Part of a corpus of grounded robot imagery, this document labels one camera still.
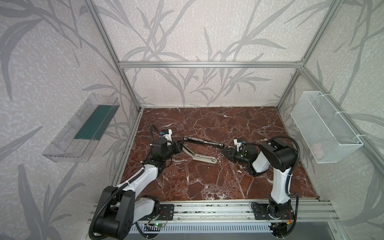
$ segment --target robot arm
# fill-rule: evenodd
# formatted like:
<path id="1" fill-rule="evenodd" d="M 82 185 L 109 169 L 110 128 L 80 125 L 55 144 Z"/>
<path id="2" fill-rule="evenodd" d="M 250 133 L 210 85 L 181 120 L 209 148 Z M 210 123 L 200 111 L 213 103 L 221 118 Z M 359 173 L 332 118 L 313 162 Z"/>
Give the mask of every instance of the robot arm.
<path id="1" fill-rule="evenodd" d="M 182 151 L 183 142 L 172 142 L 171 134 L 170 129 L 161 132 L 162 136 L 153 143 L 151 154 L 143 162 L 143 167 L 131 178 L 116 187 L 108 186 L 103 190 L 89 227 L 92 240 L 106 237 L 122 240 L 136 221 L 147 215 L 155 217 L 159 214 L 158 199 L 143 197 L 136 202 L 135 199 L 163 172 L 166 160 Z"/>
<path id="2" fill-rule="evenodd" d="M 227 147 L 222 150 L 223 155 L 228 159 L 240 164 L 247 164 L 246 169 L 249 174 L 254 177 L 264 174 L 269 166 L 273 167 L 273 188 L 268 210 L 270 216 L 277 219 L 290 208 L 290 176 L 298 162 L 299 156 L 296 150 L 278 139 L 279 137 L 288 138 L 295 143 L 295 141 L 288 136 L 274 137 L 267 143 L 258 145 L 260 153 L 257 154 L 256 144 L 240 143 L 235 139 L 234 143 L 237 148 Z"/>

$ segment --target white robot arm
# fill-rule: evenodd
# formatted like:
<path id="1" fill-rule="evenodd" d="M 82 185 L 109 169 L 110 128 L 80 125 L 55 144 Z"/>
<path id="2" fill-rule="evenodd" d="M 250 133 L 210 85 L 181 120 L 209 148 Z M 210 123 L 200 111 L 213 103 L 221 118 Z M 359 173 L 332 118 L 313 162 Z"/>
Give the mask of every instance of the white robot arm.
<path id="1" fill-rule="evenodd" d="M 89 227 L 90 239 L 113 237 L 122 240 L 139 219 L 159 214 L 160 202 L 157 198 L 143 197 L 138 201 L 135 199 L 163 172 L 166 160 L 182 151 L 183 141 L 172 142 L 172 131 L 165 129 L 153 142 L 152 128 L 155 127 L 151 125 L 151 150 L 142 162 L 143 167 L 127 181 L 116 187 L 108 186 L 103 190 Z"/>

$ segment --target black mounting plate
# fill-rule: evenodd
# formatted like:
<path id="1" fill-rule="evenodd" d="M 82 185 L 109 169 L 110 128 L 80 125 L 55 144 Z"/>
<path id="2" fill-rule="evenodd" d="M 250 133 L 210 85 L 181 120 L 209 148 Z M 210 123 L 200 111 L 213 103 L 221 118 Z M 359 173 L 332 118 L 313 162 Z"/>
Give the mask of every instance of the black mounting plate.
<path id="1" fill-rule="evenodd" d="M 168 221 L 173 220 L 175 205 L 174 204 L 160 204 L 160 211 L 165 212 L 168 216 Z M 160 216 L 156 220 L 167 220 L 167 216 L 165 214 L 160 214 Z M 142 217 L 139 221 L 148 221 L 150 219 L 150 215 Z"/>
<path id="2" fill-rule="evenodd" d="M 257 202 L 252 203 L 252 209 L 253 209 L 253 214 L 255 215 L 255 220 L 276 220 L 268 214 L 268 211 L 267 211 L 268 205 L 269 204 L 260 204 Z M 287 209 L 287 211 L 291 212 L 293 217 L 293 210 L 291 205 L 289 206 L 289 209 Z M 280 217 L 279 220 L 281 219 L 289 220 L 291 218 L 291 215 L 288 212 L 283 212 L 279 216 Z"/>

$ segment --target transparent acrylic container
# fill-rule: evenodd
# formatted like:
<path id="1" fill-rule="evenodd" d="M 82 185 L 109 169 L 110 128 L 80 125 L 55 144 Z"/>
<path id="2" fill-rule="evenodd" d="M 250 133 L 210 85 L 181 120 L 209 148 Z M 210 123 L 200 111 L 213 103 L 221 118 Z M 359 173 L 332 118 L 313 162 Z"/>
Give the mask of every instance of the transparent acrylic container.
<path id="1" fill-rule="evenodd" d="M 363 145 L 320 91 L 305 91 L 291 112 L 317 163 L 338 162 Z"/>
<path id="2" fill-rule="evenodd" d="M 87 162 L 119 106 L 117 97 L 90 94 L 43 156 L 54 162 Z"/>

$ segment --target wallpaper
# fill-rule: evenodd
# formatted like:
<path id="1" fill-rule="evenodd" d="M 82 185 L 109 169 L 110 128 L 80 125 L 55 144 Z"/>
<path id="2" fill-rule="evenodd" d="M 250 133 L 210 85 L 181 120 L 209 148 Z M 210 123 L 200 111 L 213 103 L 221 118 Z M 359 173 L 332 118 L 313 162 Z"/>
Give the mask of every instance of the wallpaper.
<path id="1" fill-rule="evenodd" d="M 306 67 L 384 155 L 383 16 L 382 0 L 347 1 Z"/>
<path id="2" fill-rule="evenodd" d="M 121 61 L 297 61 L 331 1 L 95 3 Z"/>
<path id="3" fill-rule="evenodd" d="M 306 65 L 381 152 L 383 4 L 345 1 Z M 311 90 L 301 77 L 280 111 L 289 134 L 301 140 L 301 161 L 321 198 L 332 202 L 350 239 L 382 239 L 384 176 L 361 149 L 337 163 L 316 163 L 290 116 L 301 93 Z"/>
<path id="4" fill-rule="evenodd" d="M 137 111 L 82 1 L 0 2 L 0 238 L 79 239 Z M 42 156 L 90 93 L 116 96 L 87 163 Z"/>
<path id="5" fill-rule="evenodd" d="M 142 106 L 275 106 L 293 72 L 292 68 L 138 68 L 126 71 L 126 76 L 135 95 L 142 96 L 138 98 Z"/>
<path id="6" fill-rule="evenodd" d="M 331 2 L 95 0 L 120 61 L 299 61 Z M 141 105 L 188 107 L 270 104 L 293 70 L 125 72 Z"/>
<path id="7" fill-rule="evenodd" d="M 379 240 L 384 235 L 384 176 L 358 149 L 336 163 L 319 164 L 291 117 L 303 91 L 314 91 L 301 76 L 280 109 L 283 123 L 300 146 L 301 162 L 324 201 L 330 200 L 351 240 Z"/>

